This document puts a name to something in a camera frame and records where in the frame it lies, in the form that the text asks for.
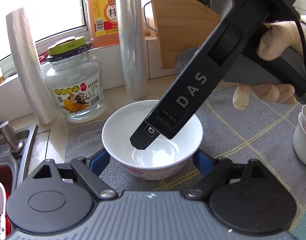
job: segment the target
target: hand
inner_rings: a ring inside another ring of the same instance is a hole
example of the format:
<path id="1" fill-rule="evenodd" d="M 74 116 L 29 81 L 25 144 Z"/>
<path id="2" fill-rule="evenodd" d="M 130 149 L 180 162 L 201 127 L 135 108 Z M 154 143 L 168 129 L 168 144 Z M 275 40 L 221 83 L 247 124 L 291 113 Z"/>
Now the hand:
<path id="1" fill-rule="evenodd" d="M 257 47 L 257 54 L 263 60 L 278 58 L 289 46 L 303 56 L 303 48 L 295 22 L 278 22 L 267 24 L 269 30 L 263 34 Z M 266 102 L 277 102 L 294 105 L 297 100 L 295 89 L 290 84 L 262 84 L 251 86 L 238 84 L 233 95 L 233 105 L 237 110 L 245 110 L 248 105 L 249 92 L 253 90 L 259 99 Z"/>

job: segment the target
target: faucet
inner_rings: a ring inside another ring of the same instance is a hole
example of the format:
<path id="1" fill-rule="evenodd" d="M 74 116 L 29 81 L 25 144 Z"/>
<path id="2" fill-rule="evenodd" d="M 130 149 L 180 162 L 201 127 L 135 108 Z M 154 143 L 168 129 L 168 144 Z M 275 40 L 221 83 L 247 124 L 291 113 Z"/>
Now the faucet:
<path id="1" fill-rule="evenodd" d="M 19 140 L 17 138 L 15 131 L 9 121 L 5 121 L 0 125 L 0 132 L 7 143 L 10 145 L 10 153 L 12 155 L 17 154 L 22 150 L 24 142 L 23 140 Z"/>

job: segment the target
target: orange plastic jug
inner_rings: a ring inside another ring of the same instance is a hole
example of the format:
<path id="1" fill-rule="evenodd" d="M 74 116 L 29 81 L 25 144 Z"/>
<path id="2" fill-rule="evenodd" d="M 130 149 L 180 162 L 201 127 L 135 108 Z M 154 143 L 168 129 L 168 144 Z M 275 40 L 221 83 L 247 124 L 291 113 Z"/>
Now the orange plastic jug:
<path id="1" fill-rule="evenodd" d="M 115 0 L 85 0 L 94 48 L 119 44 Z"/>

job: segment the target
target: wooden cutting board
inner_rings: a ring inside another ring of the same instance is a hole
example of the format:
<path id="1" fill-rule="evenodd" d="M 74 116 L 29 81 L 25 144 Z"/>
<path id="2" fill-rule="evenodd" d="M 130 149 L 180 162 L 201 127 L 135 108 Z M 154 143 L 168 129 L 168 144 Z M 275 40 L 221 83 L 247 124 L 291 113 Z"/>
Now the wooden cutting board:
<path id="1" fill-rule="evenodd" d="M 198 47 L 220 21 L 197 0 L 152 0 L 162 68 L 173 68 L 186 49 Z"/>

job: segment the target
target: white star logo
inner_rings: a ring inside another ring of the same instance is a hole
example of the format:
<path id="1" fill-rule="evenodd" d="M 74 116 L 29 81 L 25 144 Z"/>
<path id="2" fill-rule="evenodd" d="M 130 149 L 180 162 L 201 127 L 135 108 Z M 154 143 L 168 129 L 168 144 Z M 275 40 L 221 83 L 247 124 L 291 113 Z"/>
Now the white star logo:
<path id="1" fill-rule="evenodd" d="M 156 195 L 154 193 L 150 193 L 148 195 L 146 195 L 148 198 L 152 199 L 152 198 L 155 198 Z"/>

